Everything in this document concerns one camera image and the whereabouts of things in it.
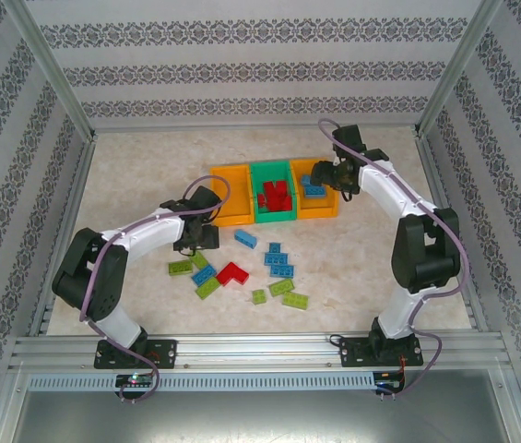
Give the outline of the orange plastic bin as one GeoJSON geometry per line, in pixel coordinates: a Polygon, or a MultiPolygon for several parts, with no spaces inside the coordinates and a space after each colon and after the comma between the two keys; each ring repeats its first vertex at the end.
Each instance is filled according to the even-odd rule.
{"type": "Polygon", "coordinates": [[[290,160],[290,170],[297,194],[297,219],[334,218],[338,215],[338,192],[326,187],[323,198],[307,198],[304,195],[302,177],[310,175],[314,165],[325,158],[290,160]]]}
{"type": "Polygon", "coordinates": [[[222,177],[230,185],[230,197],[221,207],[214,224],[218,227],[250,225],[255,222],[250,166],[235,164],[216,166],[211,175],[222,177]]]}

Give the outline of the green plastic bin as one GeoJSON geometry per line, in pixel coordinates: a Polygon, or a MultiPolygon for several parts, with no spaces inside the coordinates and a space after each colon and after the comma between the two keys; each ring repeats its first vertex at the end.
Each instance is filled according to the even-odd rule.
{"type": "Polygon", "coordinates": [[[252,190],[254,198],[255,222],[288,222],[297,218],[297,193],[295,191],[292,172],[289,161],[253,162],[250,164],[252,190]],[[268,208],[259,207],[258,196],[265,195],[264,183],[272,182],[274,185],[284,181],[287,185],[287,194],[290,204],[289,210],[270,211],[268,208]]]}

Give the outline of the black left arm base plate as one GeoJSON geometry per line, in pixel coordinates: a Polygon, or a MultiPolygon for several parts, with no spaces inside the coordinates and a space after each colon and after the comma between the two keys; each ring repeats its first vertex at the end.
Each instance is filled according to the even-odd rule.
{"type": "MultiPolygon", "coordinates": [[[[140,353],[151,361],[159,369],[173,369],[177,354],[177,341],[147,339],[141,343],[135,343],[130,350],[140,353]]],[[[96,369],[147,369],[150,366],[128,355],[106,340],[98,342],[93,366],[96,369]]]]}

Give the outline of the grey metal panel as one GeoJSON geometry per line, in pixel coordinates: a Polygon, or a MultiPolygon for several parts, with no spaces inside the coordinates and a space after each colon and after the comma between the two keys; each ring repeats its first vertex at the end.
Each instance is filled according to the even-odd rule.
{"type": "Polygon", "coordinates": [[[521,400],[503,370],[441,370],[410,392],[195,391],[194,374],[135,405],[19,377],[0,443],[521,443],[521,400]]]}

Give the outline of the aluminium frame post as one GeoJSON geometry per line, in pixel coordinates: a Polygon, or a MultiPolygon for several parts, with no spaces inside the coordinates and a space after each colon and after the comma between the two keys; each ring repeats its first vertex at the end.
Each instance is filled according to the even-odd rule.
{"type": "Polygon", "coordinates": [[[94,129],[25,0],[1,1],[81,137],[92,139],[94,129]]]}
{"type": "Polygon", "coordinates": [[[494,18],[502,0],[480,0],[479,6],[452,55],[431,98],[414,126],[414,135],[422,138],[432,128],[437,115],[442,111],[453,87],[459,80],[471,56],[475,52],[485,30],[494,18]]]}

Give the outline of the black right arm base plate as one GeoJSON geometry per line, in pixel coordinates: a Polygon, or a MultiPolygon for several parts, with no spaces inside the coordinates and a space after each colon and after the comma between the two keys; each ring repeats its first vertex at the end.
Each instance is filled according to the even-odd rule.
{"type": "Polygon", "coordinates": [[[343,337],[339,341],[343,367],[423,366],[420,341],[414,334],[392,339],[343,337]]]}

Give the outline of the aluminium mounting rail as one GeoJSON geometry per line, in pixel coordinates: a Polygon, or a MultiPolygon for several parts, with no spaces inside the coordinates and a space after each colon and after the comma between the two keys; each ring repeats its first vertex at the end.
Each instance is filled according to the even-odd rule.
{"type": "MultiPolygon", "coordinates": [[[[443,348],[435,369],[490,369],[511,364],[497,332],[439,332],[443,348]]],[[[175,335],[177,371],[284,372],[342,369],[339,350],[328,336],[313,334],[175,335]]],[[[93,369],[95,336],[18,338],[7,362],[11,371],[88,372],[93,369]]]]}

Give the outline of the aluminium side rail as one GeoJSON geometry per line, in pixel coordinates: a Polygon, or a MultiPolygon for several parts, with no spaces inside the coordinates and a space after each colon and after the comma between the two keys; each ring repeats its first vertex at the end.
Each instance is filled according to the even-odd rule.
{"type": "Polygon", "coordinates": [[[60,229],[55,238],[55,243],[53,244],[54,249],[52,257],[49,262],[49,267],[45,271],[41,293],[34,314],[32,315],[32,322],[30,323],[27,332],[27,335],[30,337],[44,334],[46,327],[43,326],[43,323],[49,323],[49,319],[45,320],[44,317],[45,314],[49,314],[53,310],[54,300],[56,298],[56,295],[52,290],[53,279],[74,235],[77,215],[79,213],[97,141],[98,136],[93,135],[91,140],[83,149],[81,156],[78,158],[74,181],[70,187],[68,199],[65,205],[65,212],[61,219],[60,229]]]}
{"type": "MultiPolygon", "coordinates": [[[[437,170],[428,140],[426,137],[416,136],[415,145],[420,156],[420,162],[427,184],[431,191],[432,201],[438,207],[448,207],[450,201],[444,192],[444,185],[437,170]]],[[[480,332],[488,332],[490,328],[483,315],[483,309],[480,305],[476,287],[471,280],[470,267],[468,262],[464,259],[461,259],[461,269],[457,281],[471,327],[480,332]]]]}

